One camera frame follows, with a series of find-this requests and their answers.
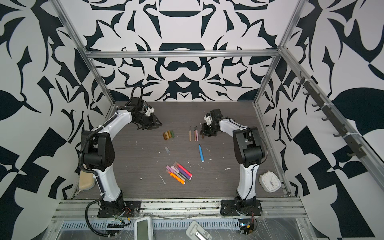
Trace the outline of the blue highlighter marker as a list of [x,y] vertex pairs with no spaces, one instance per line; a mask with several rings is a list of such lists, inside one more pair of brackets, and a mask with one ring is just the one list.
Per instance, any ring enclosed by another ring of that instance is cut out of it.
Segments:
[[202,146],[200,144],[199,144],[199,154],[200,154],[201,162],[204,163],[205,159],[204,159],[203,149],[202,149]]

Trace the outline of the orange highlighter marker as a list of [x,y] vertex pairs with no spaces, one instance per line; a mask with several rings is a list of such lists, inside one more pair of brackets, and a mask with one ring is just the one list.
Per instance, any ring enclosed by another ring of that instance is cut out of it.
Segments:
[[173,177],[174,179],[176,179],[179,183],[181,183],[182,185],[185,184],[185,181],[182,180],[180,177],[176,176],[174,173],[172,173],[171,171],[169,170],[166,170],[166,172],[171,176]]

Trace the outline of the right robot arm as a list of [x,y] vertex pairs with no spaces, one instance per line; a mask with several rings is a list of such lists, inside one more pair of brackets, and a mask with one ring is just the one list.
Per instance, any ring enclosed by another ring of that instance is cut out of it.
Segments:
[[240,180],[235,204],[238,209],[248,208],[256,202],[255,184],[259,166],[266,158],[263,139],[256,127],[247,127],[232,118],[224,117],[220,109],[214,109],[204,116],[200,134],[215,137],[218,132],[233,138],[234,153],[240,165]]

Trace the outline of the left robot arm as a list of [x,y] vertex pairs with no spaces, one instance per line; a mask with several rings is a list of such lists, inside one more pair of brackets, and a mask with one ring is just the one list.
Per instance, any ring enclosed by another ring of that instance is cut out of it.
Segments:
[[158,129],[163,124],[154,114],[155,109],[143,100],[142,87],[134,87],[128,102],[117,107],[113,115],[98,127],[85,131],[81,136],[78,165],[82,172],[90,173],[99,186],[102,210],[119,213],[125,207],[122,190],[118,187],[113,163],[113,139],[128,124],[138,130]]

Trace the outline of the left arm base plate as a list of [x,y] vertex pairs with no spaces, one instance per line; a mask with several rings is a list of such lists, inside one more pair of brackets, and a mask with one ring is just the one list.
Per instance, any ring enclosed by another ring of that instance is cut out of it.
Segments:
[[141,201],[106,202],[101,201],[98,218],[133,217],[141,211]]

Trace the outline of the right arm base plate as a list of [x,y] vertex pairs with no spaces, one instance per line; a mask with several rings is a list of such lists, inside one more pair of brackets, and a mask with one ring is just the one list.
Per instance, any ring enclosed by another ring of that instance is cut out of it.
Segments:
[[256,198],[249,200],[241,200],[235,198],[234,200],[221,200],[220,214],[222,216],[261,216],[262,215],[261,202]]

